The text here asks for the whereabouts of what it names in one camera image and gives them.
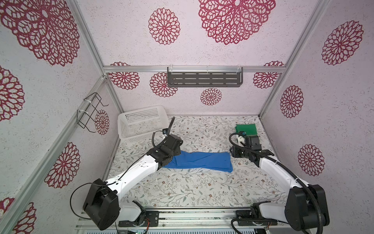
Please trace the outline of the grey metal wall shelf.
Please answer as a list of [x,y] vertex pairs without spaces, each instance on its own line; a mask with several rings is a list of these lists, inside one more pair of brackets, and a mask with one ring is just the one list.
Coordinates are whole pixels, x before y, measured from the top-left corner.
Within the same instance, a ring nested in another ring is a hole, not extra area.
[[167,68],[167,84],[173,88],[237,88],[243,83],[243,72],[174,71]]

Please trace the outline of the blue tank top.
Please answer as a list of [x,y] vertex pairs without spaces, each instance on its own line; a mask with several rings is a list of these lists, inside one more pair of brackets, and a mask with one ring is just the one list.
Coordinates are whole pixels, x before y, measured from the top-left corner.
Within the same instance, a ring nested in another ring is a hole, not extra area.
[[231,173],[233,166],[230,153],[204,153],[182,151],[179,156],[173,157],[172,161],[165,166],[169,169],[210,169]]

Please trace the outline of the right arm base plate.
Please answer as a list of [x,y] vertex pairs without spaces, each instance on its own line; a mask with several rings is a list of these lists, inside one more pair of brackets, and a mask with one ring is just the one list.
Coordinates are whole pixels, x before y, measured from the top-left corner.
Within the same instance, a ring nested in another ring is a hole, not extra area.
[[278,225],[277,221],[266,221],[265,218],[259,214],[252,213],[251,210],[237,210],[235,212],[237,223],[239,226],[272,226]]

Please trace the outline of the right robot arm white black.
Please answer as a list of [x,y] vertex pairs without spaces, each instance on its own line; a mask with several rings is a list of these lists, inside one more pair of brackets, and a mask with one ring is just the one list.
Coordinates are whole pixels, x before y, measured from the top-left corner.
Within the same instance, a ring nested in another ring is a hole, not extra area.
[[315,229],[318,234],[330,223],[327,199],[324,189],[299,178],[282,164],[273,152],[265,150],[258,136],[244,132],[229,136],[230,153],[236,159],[248,159],[269,174],[288,193],[285,205],[270,201],[257,202],[251,206],[250,216],[238,215],[233,222],[270,225],[280,222],[293,230],[307,233]]

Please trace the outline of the aluminium front rail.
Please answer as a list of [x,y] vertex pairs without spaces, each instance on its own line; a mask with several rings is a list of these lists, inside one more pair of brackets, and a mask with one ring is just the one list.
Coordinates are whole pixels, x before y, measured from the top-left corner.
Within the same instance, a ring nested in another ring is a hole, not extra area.
[[[237,210],[249,211],[250,207],[244,208],[149,208],[148,211],[158,211],[159,216],[157,219],[158,226],[150,227],[148,233],[156,232],[159,230],[207,230],[207,229],[223,229],[225,231],[234,231],[231,227],[231,220],[236,218]],[[266,233],[288,233],[291,232],[291,227],[285,223],[279,223],[277,225],[251,225],[251,226],[239,226],[234,223],[234,227],[241,231],[250,229],[262,229],[264,228]],[[108,229],[102,232],[120,233],[125,230],[131,230],[134,232],[145,231],[145,227],[119,227],[118,224],[112,224]],[[89,231],[100,231],[92,221],[79,219],[77,225],[73,229],[73,234],[85,234]]]

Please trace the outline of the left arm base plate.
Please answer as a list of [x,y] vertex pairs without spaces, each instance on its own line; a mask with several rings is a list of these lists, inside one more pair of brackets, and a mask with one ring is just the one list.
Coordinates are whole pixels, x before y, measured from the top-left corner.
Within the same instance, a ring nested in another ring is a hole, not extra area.
[[146,211],[135,221],[120,221],[118,227],[157,227],[159,215],[159,211]]

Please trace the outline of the green tank top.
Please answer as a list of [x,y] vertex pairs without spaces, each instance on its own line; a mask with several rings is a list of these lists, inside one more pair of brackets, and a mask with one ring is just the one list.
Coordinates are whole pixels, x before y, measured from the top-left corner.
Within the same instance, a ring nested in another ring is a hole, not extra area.
[[256,124],[238,124],[235,129],[237,133],[244,132],[247,136],[256,136],[258,134]]

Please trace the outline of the white plastic laundry basket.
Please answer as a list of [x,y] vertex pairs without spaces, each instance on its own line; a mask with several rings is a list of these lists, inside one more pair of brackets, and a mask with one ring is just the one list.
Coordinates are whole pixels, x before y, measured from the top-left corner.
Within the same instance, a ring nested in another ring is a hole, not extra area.
[[154,132],[168,125],[168,116],[161,105],[128,111],[117,119],[120,140],[130,143],[149,139]]

